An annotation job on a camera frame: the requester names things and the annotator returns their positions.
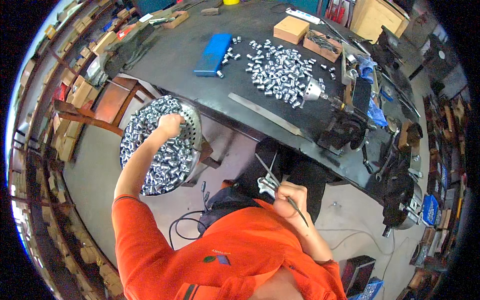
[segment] box of metal parts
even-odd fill
[[[178,11],[172,13],[168,18],[175,18],[172,22],[162,24],[162,27],[165,29],[173,29],[180,25],[183,21],[187,20],[189,17],[188,11]]]
[[[310,23],[287,16],[273,27],[273,36],[297,45],[308,32]]]
[[[322,48],[320,47],[317,43],[313,41],[314,38],[322,39],[326,42],[328,42],[330,45],[336,48],[337,53],[334,53],[330,49]],[[336,59],[340,56],[342,53],[342,44],[338,43],[334,39],[327,39],[326,35],[324,35],[321,32],[315,31],[315,30],[309,30],[305,38],[303,39],[303,46],[323,57],[328,59],[331,62],[335,62]]]

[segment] wrench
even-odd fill
[[[390,161],[395,156],[395,152],[396,152],[396,149],[397,149],[396,146],[395,146],[395,139],[396,139],[396,136],[398,135],[399,132],[400,132],[400,129],[397,128],[393,137],[392,137],[392,144],[390,145],[390,154],[388,155],[387,160],[385,161],[385,163],[382,166],[382,168],[380,169],[380,171],[378,171],[377,174],[375,174],[375,179],[377,179],[378,182],[382,181],[382,176],[385,172],[386,167],[390,164]]]
[[[278,151],[275,151],[275,155],[273,156],[273,159],[272,159],[272,164],[270,165],[270,171],[271,171],[272,168],[273,168],[273,163],[275,162],[277,153],[278,153]],[[265,193],[267,193],[270,197],[272,197],[273,199],[275,199],[275,191],[272,190],[271,188],[269,188],[269,187],[268,187],[266,184],[264,184],[263,182],[261,182],[263,178],[264,178],[264,177],[259,177],[259,178],[257,179],[257,184],[258,184],[258,189],[259,189],[258,192],[259,192],[260,194],[265,192]],[[270,179],[270,174],[267,173],[267,174],[265,175],[265,179],[266,179],[269,183],[275,185],[275,183]]]

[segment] pile of metal fittings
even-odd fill
[[[250,45],[257,52],[255,56],[247,54],[251,61],[245,71],[252,73],[252,83],[257,85],[257,89],[264,91],[266,96],[275,96],[290,104],[293,109],[303,108],[305,99],[302,98],[309,93],[305,88],[312,79],[312,66],[316,60],[302,60],[298,50],[284,49],[283,45],[274,46],[270,40],[263,44],[251,41]],[[323,98],[327,99],[323,79],[319,87]]]
[[[120,164],[124,168],[135,150],[158,126],[158,119],[180,113],[181,105],[172,96],[163,96],[130,117],[120,144]],[[154,196],[171,192],[187,179],[193,170],[193,151],[189,139],[168,139],[154,155],[142,186],[142,195]]]
[[[236,45],[236,44],[238,44],[238,43],[241,43],[241,36],[234,37],[234,38],[232,39],[232,42],[233,42],[234,45]],[[226,52],[225,55],[223,56],[222,66],[226,65],[226,64],[228,63],[228,60],[231,59],[231,58],[233,58],[234,60],[238,60],[238,59],[240,58],[241,55],[240,55],[239,53],[233,54],[233,53],[232,53],[232,50],[233,50],[232,47],[229,47],[229,48],[227,49],[227,52]],[[216,72],[216,75],[217,75],[218,77],[220,77],[220,78],[223,78],[223,76],[224,76],[223,72],[220,71],[220,70],[218,70],[218,71]]]

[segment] logo on shirt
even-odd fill
[[[220,264],[230,264],[230,260],[226,255],[210,255],[204,258],[204,263],[211,263],[214,262],[215,260],[218,260]]]

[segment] plastic storage bin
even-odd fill
[[[373,300],[383,285],[383,280],[380,280],[377,277],[370,278],[363,293],[350,297],[348,300]]]
[[[433,225],[435,223],[437,210],[438,202],[435,196],[426,195],[423,197],[423,220],[429,225]]]

